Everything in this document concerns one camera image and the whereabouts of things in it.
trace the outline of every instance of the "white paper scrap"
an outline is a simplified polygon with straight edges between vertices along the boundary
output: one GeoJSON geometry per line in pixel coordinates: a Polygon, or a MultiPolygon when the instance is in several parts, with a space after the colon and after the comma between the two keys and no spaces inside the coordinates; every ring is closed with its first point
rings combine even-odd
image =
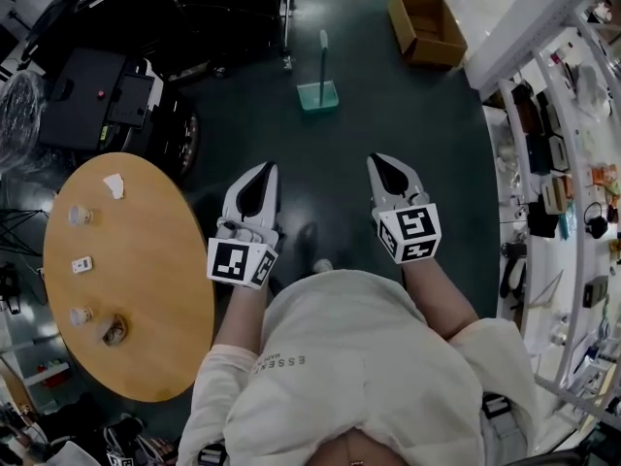
{"type": "Polygon", "coordinates": [[[119,198],[123,198],[123,192],[124,192],[123,178],[120,176],[119,173],[116,173],[115,175],[110,175],[104,178],[104,183],[112,191],[113,198],[115,200],[118,200],[119,198]]]}

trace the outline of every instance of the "hand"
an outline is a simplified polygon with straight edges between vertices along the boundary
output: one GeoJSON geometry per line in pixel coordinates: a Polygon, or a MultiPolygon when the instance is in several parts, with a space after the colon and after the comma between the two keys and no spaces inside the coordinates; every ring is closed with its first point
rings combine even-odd
{"type": "Polygon", "coordinates": [[[173,444],[163,439],[148,439],[148,441],[162,458],[164,466],[174,466],[177,464],[178,451],[173,444]]]}

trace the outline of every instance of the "small cup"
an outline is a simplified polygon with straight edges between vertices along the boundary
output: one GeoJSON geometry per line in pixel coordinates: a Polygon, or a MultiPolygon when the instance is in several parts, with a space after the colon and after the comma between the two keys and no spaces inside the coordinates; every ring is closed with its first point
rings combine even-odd
{"type": "Polygon", "coordinates": [[[71,324],[81,326],[93,319],[93,312],[87,307],[78,307],[69,312],[71,324]]]}
{"type": "Polygon", "coordinates": [[[73,226],[89,224],[92,217],[93,213],[86,207],[73,206],[69,210],[69,223],[73,226]]]}

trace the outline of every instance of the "brown cardboard box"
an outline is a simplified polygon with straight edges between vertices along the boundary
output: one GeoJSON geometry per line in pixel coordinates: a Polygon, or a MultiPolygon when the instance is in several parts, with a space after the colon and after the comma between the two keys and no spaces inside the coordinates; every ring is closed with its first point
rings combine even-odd
{"type": "Polygon", "coordinates": [[[444,0],[391,0],[388,13],[410,64],[459,65],[468,46],[444,0]]]}

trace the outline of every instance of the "white shelving unit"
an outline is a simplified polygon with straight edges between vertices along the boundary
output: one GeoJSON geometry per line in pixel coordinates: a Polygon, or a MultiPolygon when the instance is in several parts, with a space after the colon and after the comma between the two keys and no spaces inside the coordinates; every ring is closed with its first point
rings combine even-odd
{"type": "MultiPolygon", "coordinates": [[[[489,38],[474,53],[465,66],[471,86],[479,91],[482,100],[500,90],[505,101],[511,132],[515,141],[522,192],[525,202],[539,198],[540,177],[531,173],[527,136],[522,130],[517,107],[512,98],[516,73],[538,70],[538,78],[529,83],[534,90],[545,88],[546,96],[555,108],[567,148],[574,192],[573,204],[577,229],[563,242],[528,235],[527,284],[524,316],[520,326],[527,349],[533,356],[537,383],[545,394],[566,401],[582,412],[621,430],[621,418],[605,413],[605,407],[620,391],[621,364],[603,365],[607,389],[598,398],[583,398],[572,388],[582,374],[585,351],[596,340],[603,318],[604,302],[592,309],[582,307],[585,285],[598,276],[608,275],[610,257],[608,241],[616,238],[617,226],[610,225],[607,233],[595,240],[587,231],[586,217],[599,213],[594,202],[601,202],[603,193],[592,185],[591,167],[615,163],[621,171],[621,65],[613,61],[613,51],[603,43],[599,34],[583,18],[588,5],[597,0],[516,0],[501,19],[489,38]],[[603,119],[581,110],[570,96],[563,78],[562,66],[550,60],[558,48],[559,36],[573,33],[576,42],[564,60],[571,66],[589,63],[605,83],[611,95],[612,116],[603,119]],[[561,274],[554,290],[541,298],[555,274],[561,274]],[[569,330],[563,347],[551,343],[550,333],[558,323],[558,314],[569,314],[569,330]],[[545,359],[545,371],[539,371],[545,359]]],[[[614,324],[621,305],[621,282],[609,276],[611,300],[608,319],[614,324]]],[[[554,412],[557,407],[551,405],[554,412]]],[[[550,419],[551,424],[558,420],[550,419]]]]}

